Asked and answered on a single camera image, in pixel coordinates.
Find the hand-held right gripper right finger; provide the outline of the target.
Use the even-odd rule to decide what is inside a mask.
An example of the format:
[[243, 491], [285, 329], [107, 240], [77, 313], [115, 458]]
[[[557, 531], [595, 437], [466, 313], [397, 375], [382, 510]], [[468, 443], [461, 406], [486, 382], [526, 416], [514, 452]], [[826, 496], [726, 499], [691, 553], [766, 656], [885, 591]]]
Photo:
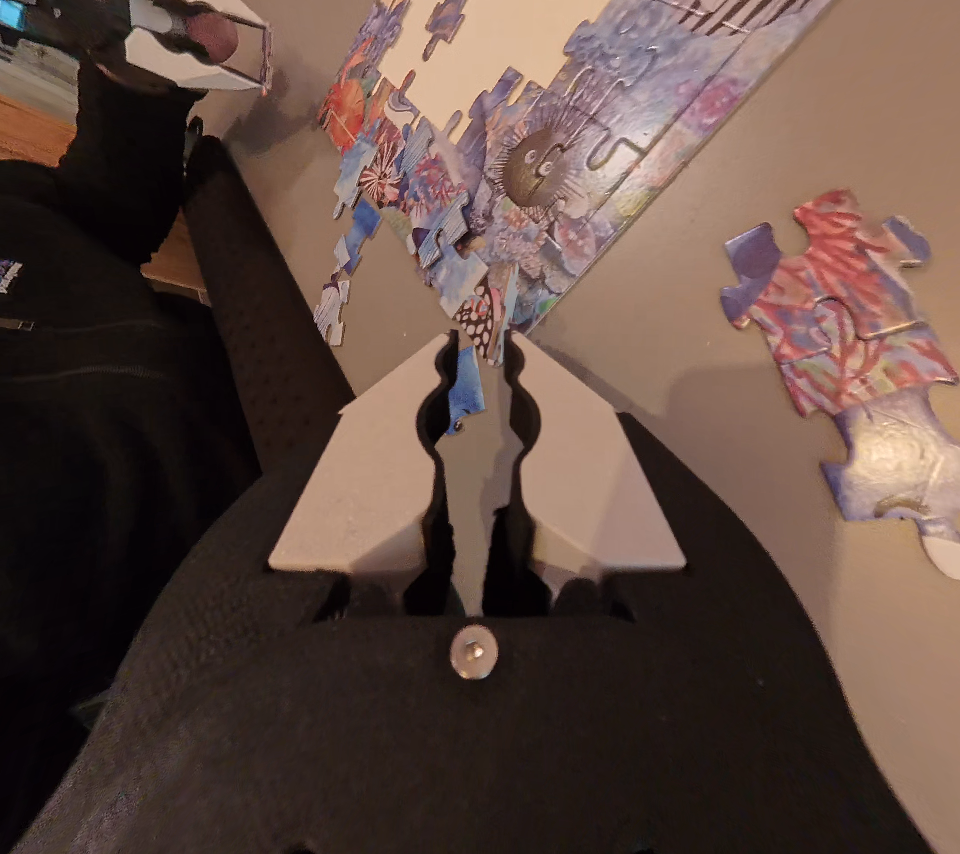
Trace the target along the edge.
[[676, 573], [688, 560], [618, 412], [521, 334], [505, 342], [511, 469], [510, 572], [555, 601], [568, 584]]

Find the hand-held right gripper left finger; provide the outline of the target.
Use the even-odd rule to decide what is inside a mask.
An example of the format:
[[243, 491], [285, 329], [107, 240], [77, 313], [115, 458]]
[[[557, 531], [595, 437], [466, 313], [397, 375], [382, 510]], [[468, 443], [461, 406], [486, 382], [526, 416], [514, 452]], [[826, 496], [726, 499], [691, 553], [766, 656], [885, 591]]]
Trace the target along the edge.
[[429, 341], [340, 414], [269, 557], [271, 571], [330, 573], [402, 595], [450, 569], [445, 465], [458, 373], [455, 331]]

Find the dark blue puzzle piece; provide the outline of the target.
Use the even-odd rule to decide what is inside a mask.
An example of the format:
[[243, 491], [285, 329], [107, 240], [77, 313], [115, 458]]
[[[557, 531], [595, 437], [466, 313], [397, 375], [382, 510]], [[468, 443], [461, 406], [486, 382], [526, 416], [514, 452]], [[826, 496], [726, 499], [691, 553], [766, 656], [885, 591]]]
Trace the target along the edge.
[[450, 424], [448, 436], [462, 433], [468, 418], [486, 411], [478, 352], [475, 346], [458, 354], [457, 377], [448, 393]]

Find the sea animal jigsaw puzzle tray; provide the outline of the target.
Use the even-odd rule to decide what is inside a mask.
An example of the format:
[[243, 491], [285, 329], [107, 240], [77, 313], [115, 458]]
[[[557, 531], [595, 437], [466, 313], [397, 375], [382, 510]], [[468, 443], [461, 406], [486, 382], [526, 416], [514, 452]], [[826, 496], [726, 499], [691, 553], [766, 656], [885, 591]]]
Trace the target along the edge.
[[488, 272], [451, 320], [499, 366], [834, 0], [469, 0], [424, 63], [440, 1], [375, 0], [316, 124], [376, 140], [358, 200], [437, 296], [407, 240], [469, 191], [443, 253]]

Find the person's left forearm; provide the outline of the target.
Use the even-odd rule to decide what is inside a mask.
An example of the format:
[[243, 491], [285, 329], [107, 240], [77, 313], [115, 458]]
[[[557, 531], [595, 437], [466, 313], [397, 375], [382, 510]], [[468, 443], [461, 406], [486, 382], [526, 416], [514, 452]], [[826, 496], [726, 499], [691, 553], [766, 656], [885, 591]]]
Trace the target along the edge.
[[79, 62], [76, 136], [54, 169], [58, 207], [137, 269], [160, 250], [182, 208], [188, 120], [203, 97], [138, 90]]

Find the person's left hand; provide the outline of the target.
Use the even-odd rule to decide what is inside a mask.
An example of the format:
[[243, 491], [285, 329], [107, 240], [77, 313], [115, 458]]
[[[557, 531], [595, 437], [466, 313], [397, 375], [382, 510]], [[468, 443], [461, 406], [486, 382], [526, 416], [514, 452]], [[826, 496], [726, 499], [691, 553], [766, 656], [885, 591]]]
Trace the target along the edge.
[[239, 46], [239, 36], [234, 21], [214, 12], [202, 12], [185, 21], [186, 35], [201, 46], [208, 58], [222, 64], [230, 60]]

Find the black perforated chair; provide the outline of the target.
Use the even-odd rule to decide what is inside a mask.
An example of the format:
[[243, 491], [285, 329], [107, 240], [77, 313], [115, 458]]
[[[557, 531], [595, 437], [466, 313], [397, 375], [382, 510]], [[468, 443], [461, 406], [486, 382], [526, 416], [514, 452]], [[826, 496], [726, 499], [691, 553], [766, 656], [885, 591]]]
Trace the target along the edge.
[[221, 140], [185, 172], [186, 226], [261, 471], [322, 453], [356, 394]]

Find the blue puzzle piece striped end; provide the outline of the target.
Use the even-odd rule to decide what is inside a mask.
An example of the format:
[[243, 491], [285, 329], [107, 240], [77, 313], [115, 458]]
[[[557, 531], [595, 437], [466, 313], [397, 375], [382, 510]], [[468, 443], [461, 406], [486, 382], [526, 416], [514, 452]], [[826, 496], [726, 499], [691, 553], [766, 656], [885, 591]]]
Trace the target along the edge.
[[362, 197], [352, 211], [351, 226], [342, 235], [334, 248], [337, 269], [353, 276], [359, 266], [362, 248], [367, 240], [378, 233], [382, 217], [378, 208]]

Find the pale blue striped puzzle piece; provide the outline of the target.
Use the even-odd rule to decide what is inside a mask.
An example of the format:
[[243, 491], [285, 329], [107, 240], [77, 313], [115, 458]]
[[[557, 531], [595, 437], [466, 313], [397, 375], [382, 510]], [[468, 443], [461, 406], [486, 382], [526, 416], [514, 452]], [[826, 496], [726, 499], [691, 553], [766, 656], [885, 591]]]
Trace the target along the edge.
[[419, 268], [427, 271], [444, 255], [445, 247], [454, 248], [470, 230], [464, 210], [472, 201], [468, 190], [460, 190], [428, 226], [414, 226], [407, 239], [409, 253]]

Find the red coral puzzle piece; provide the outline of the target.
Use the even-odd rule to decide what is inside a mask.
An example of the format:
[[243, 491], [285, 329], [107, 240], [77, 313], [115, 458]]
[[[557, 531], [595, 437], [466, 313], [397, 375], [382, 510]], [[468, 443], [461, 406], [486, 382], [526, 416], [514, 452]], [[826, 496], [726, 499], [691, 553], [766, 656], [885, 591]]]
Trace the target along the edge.
[[738, 284], [722, 289], [727, 321], [742, 329], [751, 321], [765, 332], [802, 332], [809, 351], [821, 351], [814, 310], [827, 301], [849, 312], [863, 341], [925, 324], [902, 276], [929, 262], [931, 247], [912, 222], [893, 215], [874, 223], [847, 189], [827, 192], [794, 211], [807, 248], [786, 256], [773, 227], [763, 223], [726, 243]]
[[838, 416], [907, 389], [958, 385], [958, 372], [928, 323], [864, 339], [847, 308], [829, 299], [813, 309], [813, 332], [825, 337], [824, 351], [775, 362], [803, 417]]

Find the grey blue puzzle piece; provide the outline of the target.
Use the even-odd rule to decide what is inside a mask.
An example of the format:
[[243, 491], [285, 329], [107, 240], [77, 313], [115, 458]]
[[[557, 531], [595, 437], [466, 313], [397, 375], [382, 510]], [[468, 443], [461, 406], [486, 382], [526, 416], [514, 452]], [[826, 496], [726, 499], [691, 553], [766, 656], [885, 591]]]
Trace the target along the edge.
[[959, 444], [930, 402], [907, 387], [832, 416], [846, 461], [821, 463], [848, 522], [909, 520], [947, 578], [959, 580]]

